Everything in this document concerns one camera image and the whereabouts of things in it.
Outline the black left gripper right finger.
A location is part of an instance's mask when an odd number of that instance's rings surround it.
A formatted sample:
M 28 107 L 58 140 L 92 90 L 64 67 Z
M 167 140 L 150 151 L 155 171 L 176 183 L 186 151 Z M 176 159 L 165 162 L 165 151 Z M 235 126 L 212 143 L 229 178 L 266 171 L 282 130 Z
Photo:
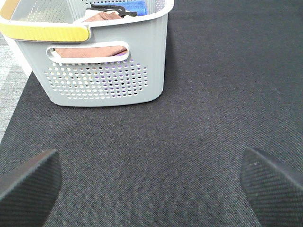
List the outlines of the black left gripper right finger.
M 258 148 L 246 148 L 241 187 L 264 227 L 303 225 L 303 174 Z

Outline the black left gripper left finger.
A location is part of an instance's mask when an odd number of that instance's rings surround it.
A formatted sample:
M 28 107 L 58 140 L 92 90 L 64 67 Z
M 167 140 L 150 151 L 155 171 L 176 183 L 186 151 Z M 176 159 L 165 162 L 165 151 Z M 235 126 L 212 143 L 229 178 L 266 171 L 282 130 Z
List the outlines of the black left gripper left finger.
M 0 225 L 42 227 L 62 185 L 60 154 L 45 150 L 0 178 Z

